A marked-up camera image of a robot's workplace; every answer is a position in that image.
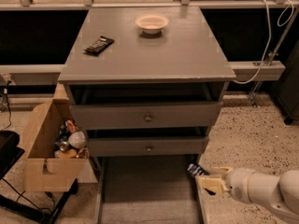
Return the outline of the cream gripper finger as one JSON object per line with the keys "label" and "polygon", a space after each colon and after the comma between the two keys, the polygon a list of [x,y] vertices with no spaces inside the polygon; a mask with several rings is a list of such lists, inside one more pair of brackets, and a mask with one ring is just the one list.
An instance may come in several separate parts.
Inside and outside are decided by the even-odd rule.
{"label": "cream gripper finger", "polygon": [[196,182],[202,189],[207,189],[215,194],[223,194],[225,192],[223,180],[219,177],[201,175],[196,177]]}
{"label": "cream gripper finger", "polygon": [[220,175],[220,176],[227,176],[231,171],[233,171],[232,167],[211,167],[208,169],[208,172],[211,175]]}

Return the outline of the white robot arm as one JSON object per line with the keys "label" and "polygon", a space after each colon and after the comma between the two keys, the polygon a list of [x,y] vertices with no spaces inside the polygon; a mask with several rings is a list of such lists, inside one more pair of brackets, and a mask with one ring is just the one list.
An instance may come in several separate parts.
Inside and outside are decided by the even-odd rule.
{"label": "white robot arm", "polygon": [[267,175],[250,168],[219,167],[195,178],[202,189],[228,192],[242,203],[255,203],[287,224],[299,224],[299,171]]}

